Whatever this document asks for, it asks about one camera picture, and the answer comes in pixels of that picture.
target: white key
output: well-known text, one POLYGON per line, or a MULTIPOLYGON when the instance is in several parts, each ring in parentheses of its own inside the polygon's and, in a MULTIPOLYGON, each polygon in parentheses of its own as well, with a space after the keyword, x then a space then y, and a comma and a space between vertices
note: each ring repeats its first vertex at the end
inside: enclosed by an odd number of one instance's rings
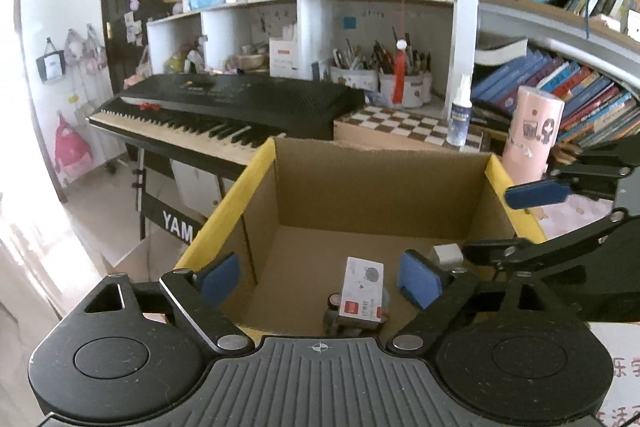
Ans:
POLYGON ((154 140, 170 143, 184 149, 189 149, 207 156, 214 156, 240 165, 247 165, 255 154, 250 145, 231 143, 231 137, 242 132, 238 130, 223 140, 209 137, 209 131, 202 134, 188 133, 183 128, 170 129, 164 125, 152 124, 148 121, 134 121, 126 116, 100 112, 90 118, 91 122, 103 123, 114 128, 140 134, 154 140))

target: pink bag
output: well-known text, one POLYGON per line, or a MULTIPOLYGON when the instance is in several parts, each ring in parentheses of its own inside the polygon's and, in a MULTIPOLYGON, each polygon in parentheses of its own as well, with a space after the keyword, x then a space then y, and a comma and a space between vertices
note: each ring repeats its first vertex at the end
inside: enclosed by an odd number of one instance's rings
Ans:
POLYGON ((56 129, 54 166, 58 174, 63 172, 76 179, 94 168, 91 147, 71 128, 62 114, 58 115, 60 123, 56 129))

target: metal screw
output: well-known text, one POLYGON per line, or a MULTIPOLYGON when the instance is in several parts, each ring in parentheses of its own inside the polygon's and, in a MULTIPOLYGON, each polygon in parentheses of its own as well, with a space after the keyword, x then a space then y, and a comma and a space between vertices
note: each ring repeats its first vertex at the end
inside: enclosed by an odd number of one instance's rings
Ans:
POLYGON ((249 339, 243 335, 225 335, 218 339, 218 347, 226 351, 238 351, 249 345, 249 339))
POLYGON ((618 210, 617 212, 614 212, 613 214, 611 214, 612 223, 619 223, 623 219, 625 219, 625 213, 622 212, 621 210, 618 210))
POLYGON ((398 335, 393 339, 393 346, 402 351, 415 351, 420 349, 424 342, 417 335, 398 335))

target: blue gripper pad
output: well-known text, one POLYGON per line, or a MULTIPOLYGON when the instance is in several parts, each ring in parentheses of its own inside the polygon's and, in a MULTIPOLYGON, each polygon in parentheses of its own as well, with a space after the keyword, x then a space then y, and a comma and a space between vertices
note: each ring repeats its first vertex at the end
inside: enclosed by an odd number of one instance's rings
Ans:
POLYGON ((240 280, 240 258, 238 254, 232 253, 208 273, 207 268, 204 267, 200 272, 204 274, 200 295, 207 304, 218 308, 238 286, 240 280))
POLYGON ((440 277, 422 263, 416 253, 409 251, 404 252, 400 259, 398 287, 409 302, 421 309, 429 306, 442 293, 440 277))

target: wall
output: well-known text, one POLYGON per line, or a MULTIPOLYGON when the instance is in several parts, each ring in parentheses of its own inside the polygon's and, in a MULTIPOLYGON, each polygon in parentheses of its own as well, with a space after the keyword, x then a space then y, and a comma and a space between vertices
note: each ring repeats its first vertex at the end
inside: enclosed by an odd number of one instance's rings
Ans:
MULTIPOLYGON (((36 114, 47 150, 55 163, 55 134, 58 127, 57 110, 62 111, 69 124, 76 126, 76 107, 87 99, 102 103, 111 95, 108 72, 93 77, 72 68, 65 77, 53 84, 43 84, 38 76, 36 58, 44 52, 47 37, 51 37, 58 49, 62 49, 68 29, 86 34, 86 25, 91 23, 102 40, 102 11, 100 0, 21 0, 22 37, 27 65, 27 74, 36 107, 36 114), (70 103, 69 97, 78 95, 79 101, 70 103)), ((89 142, 94 154, 94 165, 98 166, 124 151, 115 139, 89 128, 81 122, 78 132, 89 142)), ((71 178, 60 174, 63 184, 71 178)))

